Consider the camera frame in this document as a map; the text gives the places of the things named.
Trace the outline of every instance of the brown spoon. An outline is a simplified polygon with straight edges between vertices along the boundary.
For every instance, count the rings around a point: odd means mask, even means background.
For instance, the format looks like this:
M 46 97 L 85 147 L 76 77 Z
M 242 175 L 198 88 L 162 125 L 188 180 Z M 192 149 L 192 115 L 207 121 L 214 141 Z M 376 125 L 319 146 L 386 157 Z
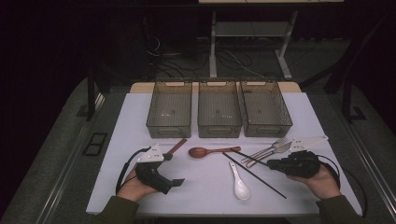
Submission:
M 195 159 L 200 159 L 212 152 L 232 152 L 231 149 L 235 151 L 240 151 L 241 147 L 226 147 L 226 148 L 219 148 L 219 149 L 207 149 L 204 147 L 193 147 L 189 150 L 190 156 Z

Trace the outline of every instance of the metal fork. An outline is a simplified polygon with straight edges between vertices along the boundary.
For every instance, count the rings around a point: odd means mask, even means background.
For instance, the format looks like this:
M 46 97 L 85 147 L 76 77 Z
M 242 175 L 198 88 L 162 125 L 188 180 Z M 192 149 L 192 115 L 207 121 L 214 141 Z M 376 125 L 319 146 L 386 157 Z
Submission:
M 284 137 L 284 138 L 278 139 L 278 140 L 275 141 L 270 147 L 265 148 L 265 149 L 263 149 L 263 150 L 260 150 L 260 151 L 258 151 L 258 152 L 256 152 L 256 153 L 250 155 L 250 157 L 256 159 L 256 158 L 258 158 L 258 157 L 264 155 L 267 151 L 269 151 L 269 150 L 271 150 L 271 149 L 276 149 L 276 148 L 278 148 L 278 147 L 281 147 L 281 146 L 283 146 L 283 145 L 285 145 L 285 144 L 287 144 L 287 143 L 289 143 L 289 142 L 291 142 L 291 140 L 289 140 L 288 137 Z M 242 163 L 250 162 L 250 161 L 252 161 L 252 160 L 249 159 L 249 158 L 244 158 L 244 159 L 241 160 Z
M 284 153 L 285 151 L 287 151 L 290 148 L 290 146 L 291 146 L 291 142 L 289 142 L 289 143 L 287 143 L 287 144 L 285 144 L 285 145 L 283 145 L 281 147 L 274 148 L 274 150 L 272 150 L 272 151 L 267 151 L 266 153 L 260 155 L 259 157 L 253 157 L 256 160 L 255 161 L 249 161 L 247 163 L 247 168 L 252 167 L 254 164 L 257 163 L 257 161 L 262 161 L 263 159 L 265 159 L 265 158 L 267 158 L 267 157 L 269 157 L 271 155 L 274 155 L 276 153 Z

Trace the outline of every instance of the transparent storage bin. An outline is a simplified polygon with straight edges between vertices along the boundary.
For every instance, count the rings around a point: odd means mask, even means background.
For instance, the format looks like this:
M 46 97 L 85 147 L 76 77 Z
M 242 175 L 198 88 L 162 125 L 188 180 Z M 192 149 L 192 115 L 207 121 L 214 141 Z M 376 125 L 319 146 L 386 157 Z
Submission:
M 238 138 L 242 128 L 234 78 L 200 78 L 198 133 L 200 138 Z
M 190 78 L 156 80 L 146 123 L 152 138 L 191 137 L 191 94 Z
M 246 137 L 283 137 L 292 126 L 274 78 L 241 77 L 239 99 Z

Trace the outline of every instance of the white spoon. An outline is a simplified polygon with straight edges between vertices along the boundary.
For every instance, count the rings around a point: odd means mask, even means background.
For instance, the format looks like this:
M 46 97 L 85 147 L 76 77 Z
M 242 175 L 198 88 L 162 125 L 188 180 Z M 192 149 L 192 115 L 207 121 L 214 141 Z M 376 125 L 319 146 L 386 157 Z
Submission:
M 233 189 L 235 191 L 235 195 L 240 200 L 247 200 L 250 198 L 250 190 L 248 187 L 242 182 L 241 178 L 239 177 L 238 171 L 236 170 L 235 163 L 230 161 L 230 166 L 233 169 L 233 176 L 235 177 L 235 184 Z

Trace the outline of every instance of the sleeve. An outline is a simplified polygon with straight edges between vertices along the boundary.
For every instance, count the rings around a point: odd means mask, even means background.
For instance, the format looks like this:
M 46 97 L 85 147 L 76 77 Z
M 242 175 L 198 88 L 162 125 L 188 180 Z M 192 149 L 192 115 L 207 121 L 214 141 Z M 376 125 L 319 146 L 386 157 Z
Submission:
M 346 196 L 340 195 L 317 202 L 319 207 L 320 222 L 323 224 L 368 224 L 360 217 Z
M 138 203 L 112 196 L 105 207 L 91 222 L 91 224 L 131 224 L 134 223 Z

